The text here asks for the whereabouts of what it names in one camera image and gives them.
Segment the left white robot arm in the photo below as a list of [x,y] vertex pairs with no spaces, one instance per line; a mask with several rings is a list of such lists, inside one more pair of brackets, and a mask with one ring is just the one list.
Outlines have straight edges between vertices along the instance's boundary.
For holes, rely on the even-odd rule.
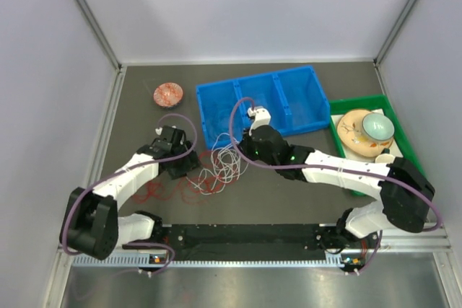
[[199,167],[185,131],[163,126],[156,133],[154,141],[139,148],[122,168],[88,188],[71,192],[59,236],[69,254],[104,260],[115,248],[132,242],[141,241],[151,248],[162,243],[160,217],[145,211],[118,214],[127,200],[162,173],[176,180]]

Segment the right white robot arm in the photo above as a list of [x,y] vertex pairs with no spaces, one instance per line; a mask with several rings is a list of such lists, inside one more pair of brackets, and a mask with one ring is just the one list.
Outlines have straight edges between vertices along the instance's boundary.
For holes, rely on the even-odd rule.
[[349,208],[338,219],[335,234],[345,247],[386,229],[412,234],[428,230],[425,223],[435,189],[406,158],[373,163],[335,157],[289,144],[271,126],[245,130],[235,147],[246,161],[288,180],[335,185],[371,197],[371,203]]

